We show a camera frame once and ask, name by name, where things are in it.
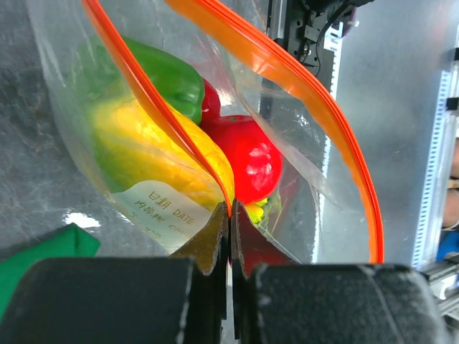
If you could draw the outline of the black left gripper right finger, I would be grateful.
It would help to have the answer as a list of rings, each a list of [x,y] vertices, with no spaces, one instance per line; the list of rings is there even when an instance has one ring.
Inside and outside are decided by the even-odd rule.
[[[450,343],[425,276],[399,264],[299,264],[235,201],[234,333],[241,343]]]

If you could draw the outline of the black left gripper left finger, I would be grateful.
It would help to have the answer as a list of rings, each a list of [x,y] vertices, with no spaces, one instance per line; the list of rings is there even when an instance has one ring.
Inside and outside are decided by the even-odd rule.
[[[227,206],[175,254],[49,258],[20,279],[3,343],[219,343],[227,309]]]

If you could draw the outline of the red apple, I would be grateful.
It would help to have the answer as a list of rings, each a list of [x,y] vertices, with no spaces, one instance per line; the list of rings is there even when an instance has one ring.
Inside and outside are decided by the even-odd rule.
[[[254,204],[274,192],[283,171],[283,155],[252,117],[204,118],[200,126],[227,157],[238,201]]]

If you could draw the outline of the yellow green mango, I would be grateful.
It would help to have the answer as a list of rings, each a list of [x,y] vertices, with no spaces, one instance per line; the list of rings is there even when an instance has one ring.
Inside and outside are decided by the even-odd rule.
[[[108,190],[120,193],[142,181],[163,182],[207,210],[235,197],[234,174],[219,146],[193,121],[174,113],[201,149],[224,188],[175,144],[134,99],[101,102],[88,113],[93,154]]]

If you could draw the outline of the red pomegranate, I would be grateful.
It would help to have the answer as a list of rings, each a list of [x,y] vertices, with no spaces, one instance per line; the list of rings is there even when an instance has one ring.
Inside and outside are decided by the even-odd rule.
[[[217,91],[206,79],[203,79],[203,81],[202,123],[219,118],[221,113],[221,103]]]

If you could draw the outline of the clear zip top bag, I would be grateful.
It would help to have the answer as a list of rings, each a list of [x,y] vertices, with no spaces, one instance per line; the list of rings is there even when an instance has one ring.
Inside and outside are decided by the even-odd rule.
[[[73,161],[117,210],[167,252],[198,234],[214,210],[160,181],[111,193],[93,154],[89,111],[107,100],[136,99],[220,188],[224,184],[124,36],[191,65],[217,91],[220,117],[249,115],[283,155],[280,182],[269,196],[280,199],[281,209],[269,216],[267,230],[255,226],[268,241],[299,262],[384,261],[376,191],[341,109],[299,61],[224,3],[28,1],[26,6],[55,120]],[[73,54],[91,37],[103,43],[129,94],[79,101],[68,76]],[[223,195],[216,207],[238,201]]]

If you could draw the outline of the green bell pepper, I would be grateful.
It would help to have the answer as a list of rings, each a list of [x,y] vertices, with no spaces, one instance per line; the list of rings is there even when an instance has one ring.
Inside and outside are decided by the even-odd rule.
[[[188,63],[168,52],[123,37],[159,94],[182,115],[197,125],[202,120],[204,81]],[[110,97],[122,97],[131,92],[97,37],[91,37],[72,56],[68,83],[81,102],[95,102]]]

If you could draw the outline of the yellow banana bunch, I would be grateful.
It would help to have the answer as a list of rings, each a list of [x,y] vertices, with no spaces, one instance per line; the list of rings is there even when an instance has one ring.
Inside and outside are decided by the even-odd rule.
[[[258,228],[267,230],[269,216],[279,212],[281,202],[278,197],[269,197],[252,204],[244,205],[250,221]]]

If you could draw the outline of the green shirt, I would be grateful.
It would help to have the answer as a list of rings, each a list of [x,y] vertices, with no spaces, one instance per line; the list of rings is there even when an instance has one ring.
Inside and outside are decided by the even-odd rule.
[[[45,234],[38,242],[14,248],[12,254],[1,260],[1,313],[33,264],[55,257],[93,257],[99,247],[99,240],[71,223]]]

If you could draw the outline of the person at right edge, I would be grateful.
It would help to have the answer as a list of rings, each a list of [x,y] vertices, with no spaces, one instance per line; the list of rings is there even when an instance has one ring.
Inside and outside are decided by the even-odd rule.
[[[436,262],[441,262],[449,254],[458,253],[458,138],[455,139],[450,181],[453,187],[446,193]]]

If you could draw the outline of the aluminium frame rail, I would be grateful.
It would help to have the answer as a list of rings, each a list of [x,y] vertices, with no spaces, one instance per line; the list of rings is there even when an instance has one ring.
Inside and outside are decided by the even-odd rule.
[[[437,300],[440,312],[458,321],[458,253],[452,252],[440,263],[421,271]]]

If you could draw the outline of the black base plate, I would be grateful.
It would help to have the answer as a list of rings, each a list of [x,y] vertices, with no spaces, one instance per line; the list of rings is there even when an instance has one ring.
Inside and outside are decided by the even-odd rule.
[[[337,95],[344,25],[329,22],[341,1],[270,1],[266,33]]]

